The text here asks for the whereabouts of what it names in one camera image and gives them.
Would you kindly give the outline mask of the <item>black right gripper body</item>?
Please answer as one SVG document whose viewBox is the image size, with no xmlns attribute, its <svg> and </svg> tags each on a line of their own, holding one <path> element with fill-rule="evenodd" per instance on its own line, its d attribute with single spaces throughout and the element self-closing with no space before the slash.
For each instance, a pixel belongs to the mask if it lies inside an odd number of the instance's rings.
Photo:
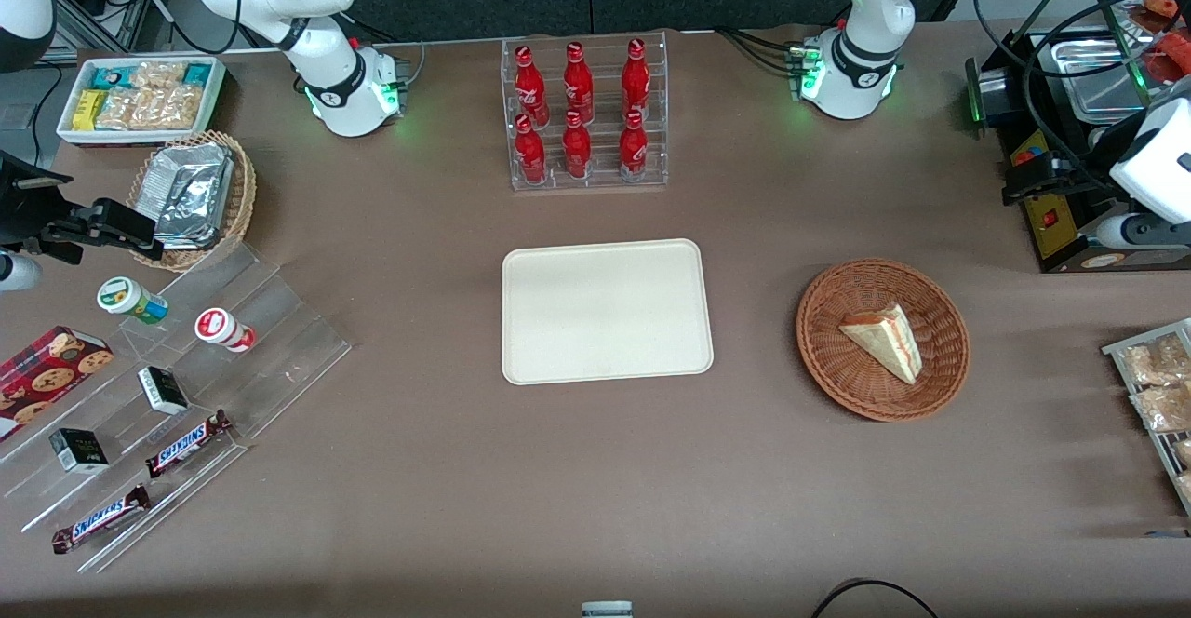
<svg viewBox="0 0 1191 618">
<path fill-rule="evenodd" d="M 60 192 L 60 186 L 71 182 L 74 177 L 27 164 L 10 152 L 1 152 L 1 157 L 4 248 L 40 254 L 40 237 L 67 241 L 69 201 Z"/>
</svg>

